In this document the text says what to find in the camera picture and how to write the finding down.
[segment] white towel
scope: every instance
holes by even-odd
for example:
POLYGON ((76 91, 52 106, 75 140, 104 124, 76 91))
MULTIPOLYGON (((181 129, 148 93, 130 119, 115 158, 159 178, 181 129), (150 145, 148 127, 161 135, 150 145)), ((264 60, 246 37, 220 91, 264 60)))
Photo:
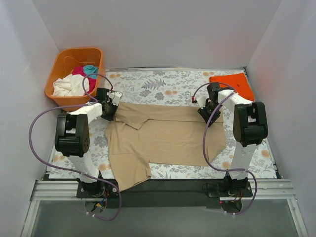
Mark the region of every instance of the white towel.
MULTIPOLYGON (((84 90, 82 88, 83 76, 69 74, 63 79, 58 79, 53 83, 53 96, 83 96, 84 90)), ((89 80, 84 80, 84 88, 86 91, 90 90, 89 80)))

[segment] pink cloth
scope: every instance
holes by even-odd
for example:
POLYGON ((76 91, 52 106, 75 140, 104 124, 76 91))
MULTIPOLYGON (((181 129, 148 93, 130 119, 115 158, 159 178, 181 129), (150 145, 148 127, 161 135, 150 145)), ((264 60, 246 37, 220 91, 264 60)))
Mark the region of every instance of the pink cloth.
MULTIPOLYGON (((83 77, 86 76, 86 74, 83 72, 83 66, 74 68, 72 74, 73 75, 80 74, 83 77)), ((88 91, 88 93, 90 94, 93 91, 93 89, 95 88, 95 84, 97 82, 97 79, 88 78, 88 80, 89 80, 89 91, 88 91)))

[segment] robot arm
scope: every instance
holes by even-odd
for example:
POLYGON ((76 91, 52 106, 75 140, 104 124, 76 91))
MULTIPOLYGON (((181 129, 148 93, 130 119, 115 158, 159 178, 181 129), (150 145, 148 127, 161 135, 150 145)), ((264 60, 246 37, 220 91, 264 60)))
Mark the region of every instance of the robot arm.
MULTIPOLYGON (((201 96, 197 99, 200 106, 198 112, 208 121, 215 107, 228 95, 233 93, 228 87, 221 88, 219 83, 212 83, 207 87, 209 99, 201 96)), ((230 169, 248 169, 253 153, 268 136, 268 125, 265 105, 262 102, 252 102, 234 93, 224 101, 223 106, 234 113, 233 133, 236 139, 236 149, 230 169)), ((215 112, 210 126, 220 116, 220 111, 215 112)), ((231 180, 247 182, 247 173, 243 171, 229 171, 231 180)))
MULTIPOLYGON (((121 98, 120 92, 98 88, 98 103, 58 116, 55 148, 74 164, 76 170, 95 178, 102 178, 90 155, 86 153, 90 146, 88 124, 100 116, 109 121, 113 120, 121 98)), ((82 176, 78 182, 92 195, 99 195, 103 190, 103 183, 86 176, 82 176)))

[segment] floral pattern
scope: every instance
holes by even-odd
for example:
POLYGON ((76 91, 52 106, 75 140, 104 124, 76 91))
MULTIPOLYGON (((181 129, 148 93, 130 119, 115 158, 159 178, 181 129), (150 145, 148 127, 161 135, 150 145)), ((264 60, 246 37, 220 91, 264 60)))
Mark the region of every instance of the floral pattern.
MULTIPOLYGON (((107 76, 116 91, 123 93, 122 101, 139 104, 168 106, 196 106, 191 103, 191 96, 201 84, 208 82, 209 76, 231 75, 243 71, 122 71, 110 72, 107 76)), ((206 89, 200 94, 207 96, 206 89)), ((223 107, 224 129, 227 146, 213 165, 217 168, 228 168, 232 162, 236 141, 233 136, 233 113, 223 107)), ((98 118, 89 124, 90 148, 93 163, 99 168, 103 178, 114 178, 108 159, 108 144, 104 131, 108 121, 98 118)), ((74 168, 72 163, 60 152, 53 151, 51 163, 74 168)), ((210 179, 223 178, 225 173, 213 170, 208 166, 188 166, 171 164, 150 164, 153 179, 210 179)), ((79 175, 59 169, 48 169, 49 178, 77 178, 79 175)), ((266 141, 259 146, 252 158, 250 168, 257 178, 276 178, 274 165, 266 141)))

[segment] glass panel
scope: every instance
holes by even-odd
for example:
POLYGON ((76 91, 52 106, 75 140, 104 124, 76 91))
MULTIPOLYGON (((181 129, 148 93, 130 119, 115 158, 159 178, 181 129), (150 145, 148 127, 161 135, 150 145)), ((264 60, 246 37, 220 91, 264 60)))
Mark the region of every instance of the glass panel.
MULTIPOLYGON (((84 201, 41 201, 32 236, 298 236, 286 200, 256 200, 235 217, 204 207, 123 208, 116 220, 107 223, 84 210, 84 201)), ((115 212, 106 209, 101 215, 115 212)))

